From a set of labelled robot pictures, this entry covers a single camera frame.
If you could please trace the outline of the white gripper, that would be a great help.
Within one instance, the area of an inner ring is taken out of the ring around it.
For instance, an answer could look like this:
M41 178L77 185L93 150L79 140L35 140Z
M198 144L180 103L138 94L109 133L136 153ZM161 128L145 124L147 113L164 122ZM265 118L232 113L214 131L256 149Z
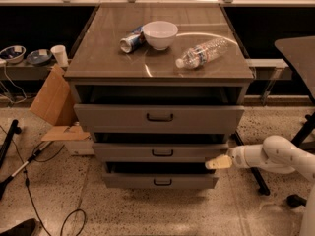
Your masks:
M252 152L254 146L237 146L228 150L228 155L223 154L205 162L207 169L226 169L232 166L237 168L250 168L253 165Z

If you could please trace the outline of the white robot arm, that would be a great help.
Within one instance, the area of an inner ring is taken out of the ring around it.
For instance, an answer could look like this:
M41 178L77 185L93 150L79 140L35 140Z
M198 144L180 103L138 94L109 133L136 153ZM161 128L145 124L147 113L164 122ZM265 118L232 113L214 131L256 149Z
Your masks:
M315 155L281 136L269 136L258 145L231 147L226 154L205 162L207 169L261 168L265 171L289 174L297 171L313 184L307 200L298 195L287 197L291 207L305 206L299 236L315 236Z

